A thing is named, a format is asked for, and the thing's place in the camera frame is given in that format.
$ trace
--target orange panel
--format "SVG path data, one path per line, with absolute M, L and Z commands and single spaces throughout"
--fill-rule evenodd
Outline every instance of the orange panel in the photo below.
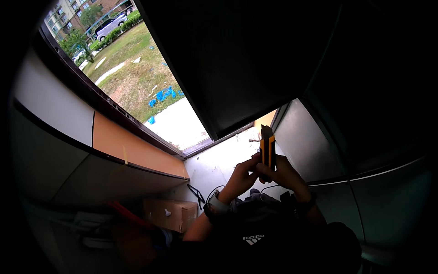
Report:
M 93 148 L 128 162 L 188 178 L 184 162 L 154 147 L 97 111 L 94 115 Z
M 261 135 L 261 125 L 271 126 L 271 122 L 274 119 L 274 114 L 277 110 L 271 111 L 265 116 L 262 116 L 254 121 L 254 126 L 258 129 L 258 133 Z

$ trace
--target building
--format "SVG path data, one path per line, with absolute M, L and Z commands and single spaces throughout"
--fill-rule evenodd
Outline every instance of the building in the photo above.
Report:
M 120 3 L 123 4 L 117 10 L 123 10 L 131 5 L 130 0 L 59 0 L 44 18 L 44 23 L 52 36 L 61 41 L 72 28 L 85 31 L 86 27 L 81 23 L 80 17 L 82 12 L 91 5 L 101 6 L 102 14 L 105 14 Z

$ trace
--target adidas logo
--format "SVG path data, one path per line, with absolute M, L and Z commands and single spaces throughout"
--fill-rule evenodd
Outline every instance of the adidas logo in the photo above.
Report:
M 250 245 L 253 245 L 253 244 L 257 243 L 258 241 L 260 241 L 263 237 L 264 237 L 263 234 L 254 235 L 254 236 L 244 237 L 244 240 L 247 241 Z

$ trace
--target hedge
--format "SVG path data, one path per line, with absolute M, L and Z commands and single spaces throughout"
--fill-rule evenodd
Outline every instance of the hedge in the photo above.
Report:
M 143 18 L 141 18 L 140 14 L 136 14 L 130 19 L 126 20 L 123 25 L 120 27 L 115 28 L 112 32 L 110 32 L 107 36 L 105 36 L 105 39 L 101 42 L 99 42 L 96 47 L 93 49 L 95 50 L 101 50 L 110 45 L 112 42 L 116 41 L 117 38 L 125 31 L 131 29 L 135 25 L 138 25 L 140 22 L 143 21 Z

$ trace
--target white watch strap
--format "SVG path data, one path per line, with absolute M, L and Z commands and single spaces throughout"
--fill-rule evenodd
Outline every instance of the white watch strap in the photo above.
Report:
M 230 209 L 230 205 L 224 204 L 216 198 L 216 195 L 213 195 L 211 199 L 208 201 L 209 204 L 214 206 L 218 211 L 226 212 Z

